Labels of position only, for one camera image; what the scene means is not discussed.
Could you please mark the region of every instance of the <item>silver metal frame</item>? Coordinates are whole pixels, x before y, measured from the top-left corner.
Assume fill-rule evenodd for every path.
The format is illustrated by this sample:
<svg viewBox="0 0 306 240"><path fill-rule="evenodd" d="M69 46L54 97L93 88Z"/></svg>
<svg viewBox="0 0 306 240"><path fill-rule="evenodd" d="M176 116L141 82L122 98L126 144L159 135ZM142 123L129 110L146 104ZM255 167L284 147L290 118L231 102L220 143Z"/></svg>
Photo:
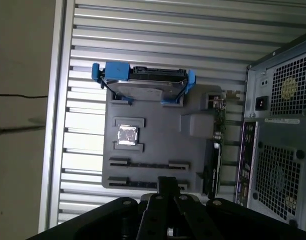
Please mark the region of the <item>silver metal frame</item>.
<svg viewBox="0 0 306 240"><path fill-rule="evenodd" d="M56 0L51 74L47 103L39 232L57 225L66 89L74 6L74 1L66 2L64 0Z"/></svg>
<svg viewBox="0 0 306 240"><path fill-rule="evenodd" d="M39 224L38 232L44 231L48 228L48 204L49 194L51 188L52 163L53 163L53 145L55 140L55 119L58 84L59 84L59 69L61 59L61 39L63 31L63 16L64 16L64 0L56 0L55 3L55 18L53 29L53 45L52 45L52 59L50 68L50 79L48 88L47 101L47 117L45 130L45 144L44 144L44 159L43 159L43 173L42 173L42 189L41 201L39 210Z"/></svg>

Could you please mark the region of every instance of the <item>blue drive bracket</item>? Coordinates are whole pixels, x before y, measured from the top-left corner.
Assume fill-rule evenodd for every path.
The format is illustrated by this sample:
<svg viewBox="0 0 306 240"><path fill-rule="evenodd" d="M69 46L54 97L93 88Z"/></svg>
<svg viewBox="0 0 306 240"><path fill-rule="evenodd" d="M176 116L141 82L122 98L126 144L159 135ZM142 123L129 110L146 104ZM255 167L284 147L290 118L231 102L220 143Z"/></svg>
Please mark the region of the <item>blue drive bracket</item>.
<svg viewBox="0 0 306 240"><path fill-rule="evenodd" d="M195 71L188 70L188 83L186 85L185 94L187 94L189 90L195 85L196 85Z"/></svg>
<svg viewBox="0 0 306 240"><path fill-rule="evenodd" d="M106 81L128 81L130 65L127 62L109 61L105 66Z"/></svg>
<svg viewBox="0 0 306 240"><path fill-rule="evenodd" d="M195 75L195 71L193 70L188 70L188 82L184 88L184 91L182 91L176 99L163 99L161 100L161 104L179 104L179 100L181 98L181 96L185 93L187 94L189 92L189 90L191 88L193 88L193 86L196 85L196 75Z"/></svg>
<svg viewBox="0 0 306 240"><path fill-rule="evenodd" d="M101 73L102 73L102 71L99 69L99 64L98 63L93 63L93 65L92 65L92 79L95 82L97 82L101 85L101 89L104 89L105 83L102 80L102 78L100 77Z"/></svg>

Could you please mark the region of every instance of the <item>hard drive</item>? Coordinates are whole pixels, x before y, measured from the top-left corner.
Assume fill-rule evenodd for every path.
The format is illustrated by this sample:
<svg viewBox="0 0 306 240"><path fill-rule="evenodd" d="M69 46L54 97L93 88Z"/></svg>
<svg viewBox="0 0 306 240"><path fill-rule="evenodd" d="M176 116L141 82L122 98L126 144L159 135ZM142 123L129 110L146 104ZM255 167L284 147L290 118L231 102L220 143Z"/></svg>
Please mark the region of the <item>hard drive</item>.
<svg viewBox="0 0 306 240"><path fill-rule="evenodd" d="M161 104L178 103L180 97L195 85L193 71L158 69L135 66L125 62L108 62L103 71L93 65L92 78L100 80L116 100L155 101Z"/></svg>

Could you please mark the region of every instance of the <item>ventilation holes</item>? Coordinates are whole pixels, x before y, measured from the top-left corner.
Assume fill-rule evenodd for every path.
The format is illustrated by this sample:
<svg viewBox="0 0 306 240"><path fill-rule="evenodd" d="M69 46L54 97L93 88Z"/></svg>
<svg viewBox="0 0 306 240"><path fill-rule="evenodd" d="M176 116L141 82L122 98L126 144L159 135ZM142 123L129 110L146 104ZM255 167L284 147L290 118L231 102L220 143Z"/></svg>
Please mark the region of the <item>ventilation holes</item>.
<svg viewBox="0 0 306 240"><path fill-rule="evenodd" d="M306 109L306 57L276 68L271 114L299 115Z"/></svg>
<svg viewBox="0 0 306 240"><path fill-rule="evenodd" d="M258 200L284 220L296 214L300 164L293 158L291 150L264 145L258 159Z"/></svg>

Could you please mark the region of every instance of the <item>screw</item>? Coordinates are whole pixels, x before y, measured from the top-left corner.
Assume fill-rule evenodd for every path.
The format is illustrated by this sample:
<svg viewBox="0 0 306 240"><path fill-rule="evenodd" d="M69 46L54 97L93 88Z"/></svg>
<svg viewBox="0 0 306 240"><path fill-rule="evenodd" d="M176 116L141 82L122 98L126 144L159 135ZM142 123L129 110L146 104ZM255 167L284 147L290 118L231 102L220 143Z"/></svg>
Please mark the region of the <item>screw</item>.
<svg viewBox="0 0 306 240"><path fill-rule="evenodd" d="M186 195L180 195L180 196L179 196L179 199L181 199L181 200L187 200L188 197L187 197Z"/></svg>
<svg viewBox="0 0 306 240"><path fill-rule="evenodd" d="M213 204L216 205L216 206L220 206L222 204L222 202L218 201L218 200L215 200L215 201L213 201Z"/></svg>

